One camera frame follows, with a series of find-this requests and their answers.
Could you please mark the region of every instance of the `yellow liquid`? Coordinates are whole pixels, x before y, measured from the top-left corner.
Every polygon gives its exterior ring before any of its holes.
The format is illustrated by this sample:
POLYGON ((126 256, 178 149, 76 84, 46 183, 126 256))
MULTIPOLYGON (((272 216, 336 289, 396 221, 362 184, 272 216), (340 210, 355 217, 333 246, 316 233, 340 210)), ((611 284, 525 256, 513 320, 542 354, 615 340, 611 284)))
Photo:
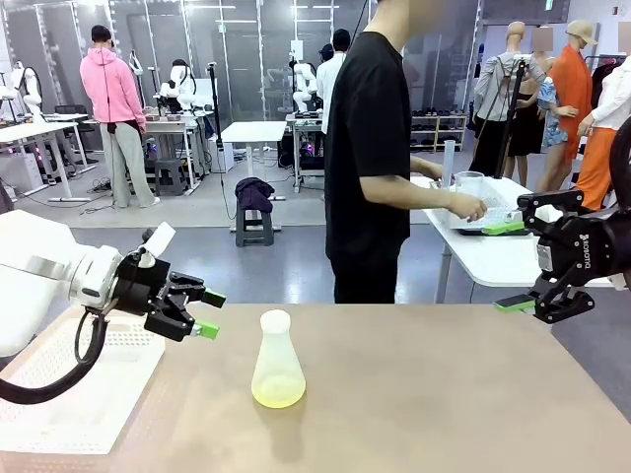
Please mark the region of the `yellow liquid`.
POLYGON ((259 404, 271 409, 283 409, 296 404, 305 394, 307 384, 289 376, 271 376, 252 387, 259 404))

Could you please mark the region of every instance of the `man in black t-shirt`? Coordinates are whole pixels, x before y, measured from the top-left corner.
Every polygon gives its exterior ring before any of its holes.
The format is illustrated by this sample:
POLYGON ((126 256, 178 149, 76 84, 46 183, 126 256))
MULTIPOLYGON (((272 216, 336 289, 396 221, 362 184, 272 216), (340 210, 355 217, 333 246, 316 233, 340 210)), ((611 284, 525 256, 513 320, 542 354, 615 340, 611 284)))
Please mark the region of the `man in black t-shirt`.
POLYGON ((393 304, 398 254, 411 209, 445 208, 476 220, 484 204, 423 189, 410 173, 442 168, 410 157, 410 100, 398 53, 431 25, 444 0, 380 0, 353 43, 331 100, 325 152, 326 255, 338 304, 393 304))

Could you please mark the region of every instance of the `glass beaker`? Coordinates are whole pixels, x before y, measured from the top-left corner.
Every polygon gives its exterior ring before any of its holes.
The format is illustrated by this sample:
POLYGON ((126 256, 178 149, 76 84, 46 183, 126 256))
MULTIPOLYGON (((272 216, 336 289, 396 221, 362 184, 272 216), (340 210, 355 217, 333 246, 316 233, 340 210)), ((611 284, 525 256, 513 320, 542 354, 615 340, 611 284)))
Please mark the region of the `glass beaker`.
POLYGON ((484 174, 474 170, 464 170, 456 174, 456 192, 482 198, 484 174))
POLYGON ((263 340, 252 377, 252 395, 272 409, 292 406, 305 394, 307 382, 289 336, 289 313, 270 310, 261 316, 260 327, 263 340))

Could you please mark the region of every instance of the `floor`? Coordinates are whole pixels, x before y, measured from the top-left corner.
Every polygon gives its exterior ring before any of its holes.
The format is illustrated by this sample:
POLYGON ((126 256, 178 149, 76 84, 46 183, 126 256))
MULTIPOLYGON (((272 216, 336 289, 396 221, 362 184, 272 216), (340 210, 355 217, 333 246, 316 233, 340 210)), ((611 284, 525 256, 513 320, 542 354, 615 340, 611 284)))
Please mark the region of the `floor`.
MULTIPOLYGON (((76 230, 77 241, 108 244, 128 251, 137 247, 134 229, 76 230)), ((164 255, 173 269, 203 278, 225 294, 229 304, 330 304, 333 275, 324 256, 324 227, 287 228, 273 246, 237 248, 226 229, 178 229, 164 255)), ((412 227, 399 259, 396 299, 400 304, 432 304, 442 244, 427 225, 412 227)), ((489 304, 526 291, 474 286, 452 263, 447 303, 489 304)), ((592 290, 596 309, 555 325, 552 333, 631 421, 631 317, 628 293, 592 290)), ((67 302, 57 300, 42 328, 67 302)))
MULTIPOLYGON (((469 146, 473 140, 469 137, 465 143, 469 146)), ((425 159, 441 163, 443 154, 422 153, 425 159)), ((456 153, 455 171, 468 169, 471 163, 471 152, 456 153)), ((529 158, 530 172, 528 188, 534 189, 536 182, 543 170, 544 157, 533 155, 529 158)), ((322 181, 314 178, 306 183, 306 187, 296 194, 294 193, 294 179, 290 170, 276 167, 275 153, 267 153, 265 163, 266 180, 276 189, 276 195, 284 195, 286 202, 274 204, 273 219, 276 225, 282 226, 316 226, 324 225, 324 204, 320 200, 322 195, 322 181)), ((255 174, 261 176, 263 163, 255 167, 255 174)), ((237 182, 246 177, 246 163, 235 165, 224 176, 224 188, 226 202, 222 193, 220 174, 207 176, 201 185, 189 196, 162 197, 159 206, 150 209, 112 209, 107 206, 110 197, 106 194, 90 194, 88 190, 97 179, 106 177, 104 165, 83 174, 77 180, 71 181, 71 189, 75 197, 101 197, 96 202, 87 205, 80 204, 48 204, 48 197, 63 196, 60 185, 50 187, 31 196, 31 199, 22 198, 17 208, 34 213, 41 217, 56 222, 62 222, 73 229, 97 229, 97 228, 148 228, 156 227, 161 222, 167 221, 173 227, 229 227, 233 224, 230 217, 235 213, 235 186, 237 182), (86 212, 88 209, 99 209, 99 212, 86 212)), ((412 215, 412 223, 426 224, 427 219, 422 212, 412 215)))

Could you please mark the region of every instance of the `orange shirt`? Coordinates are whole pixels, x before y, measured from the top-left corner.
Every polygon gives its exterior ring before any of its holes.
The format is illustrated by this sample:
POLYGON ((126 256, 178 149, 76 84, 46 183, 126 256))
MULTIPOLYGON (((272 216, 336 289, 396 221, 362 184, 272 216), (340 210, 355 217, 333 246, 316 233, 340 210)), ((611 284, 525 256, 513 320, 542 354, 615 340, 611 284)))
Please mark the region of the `orange shirt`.
POLYGON ((575 117, 561 117, 561 129, 569 137, 575 137, 579 124, 592 113, 592 75, 580 52, 565 46, 561 57, 554 63, 548 74, 554 81, 561 106, 577 108, 575 117))

